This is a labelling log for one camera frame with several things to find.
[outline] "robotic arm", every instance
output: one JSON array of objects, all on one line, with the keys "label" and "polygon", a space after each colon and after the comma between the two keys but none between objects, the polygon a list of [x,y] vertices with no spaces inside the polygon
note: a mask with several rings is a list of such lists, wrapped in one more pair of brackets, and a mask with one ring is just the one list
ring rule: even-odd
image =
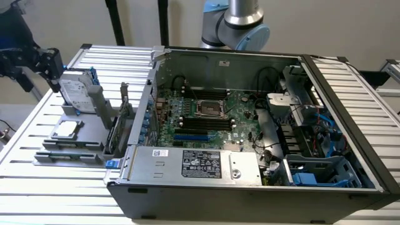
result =
[{"label": "robotic arm", "polygon": [[41,49],[21,17],[17,1],[0,3],[0,77],[6,76],[30,92],[33,83],[22,67],[37,73],[53,92],[59,91],[58,78],[63,67],[55,48]]},{"label": "robotic arm", "polygon": [[259,51],[269,38],[257,0],[209,0],[203,5],[201,48]]}]

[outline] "white wall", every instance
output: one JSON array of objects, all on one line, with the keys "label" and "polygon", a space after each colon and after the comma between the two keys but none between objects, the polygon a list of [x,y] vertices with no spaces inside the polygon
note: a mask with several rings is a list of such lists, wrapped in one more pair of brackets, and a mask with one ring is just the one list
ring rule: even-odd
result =
[{"label": "white wall", "polygon": [[[25,15],[34,40],[55,47],[66,64],[82,43],[114,45],[103,0],[31,0]],[[198,45],[205,0],[169,0],[169,44]],[[346,56],[359,69],[400,59],[400,0],[258,0],[270,38],[263,51]],[[157,0],[118,0],[127,45],[159,44]],[[42,90],[47,87],[38,81]],[[17,84],[0,78],[0,95],[34,103]]]}]

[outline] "circuit board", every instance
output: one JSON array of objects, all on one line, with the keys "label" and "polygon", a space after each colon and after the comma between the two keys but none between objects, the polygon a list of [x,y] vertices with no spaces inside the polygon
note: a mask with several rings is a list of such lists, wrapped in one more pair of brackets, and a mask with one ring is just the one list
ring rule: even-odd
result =
[{"label": "circuit board", "polygon": [[197,148],[197,149],[226,149],[251,151],[251,142],[249,141],[249,133],[255,137],[259,133],[259,126],[257,118],[253,117],[254,104],[249,100],[249,94],[242,91],[230,91],[223,100],[207,100],[183,98],[175,91],[159,90],[158,97],[162,99],[163,104],[158,105],[157,111],[159,114],[159,135],[157,146],[158,147],[177,147],[174,144],[174,129],[179,128],[179,119],[198,118],[198,106],[206,103],[221,102],[221,110],[218,115],[221,119],[234,121],[231,130],[207,130],[206,141],[183,140],[179,147]]}]

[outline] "power supply label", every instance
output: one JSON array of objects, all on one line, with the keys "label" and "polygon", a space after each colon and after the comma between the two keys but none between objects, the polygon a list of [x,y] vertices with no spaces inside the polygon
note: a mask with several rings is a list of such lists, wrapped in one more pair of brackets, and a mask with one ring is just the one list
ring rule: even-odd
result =
[{"label": "power supply label", "polygon": [[181,175],[193,178],[221,178],[218,151],[182,151]]}]

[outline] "motherboard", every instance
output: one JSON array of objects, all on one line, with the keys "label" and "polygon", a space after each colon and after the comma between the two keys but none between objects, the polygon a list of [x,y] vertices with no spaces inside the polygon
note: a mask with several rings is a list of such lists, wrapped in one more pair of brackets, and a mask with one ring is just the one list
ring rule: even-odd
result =
[{"label": "motherboard", "polygon": [[235,90],[159,90],[157,146],[253,152],[259,126],[250,95]]}]

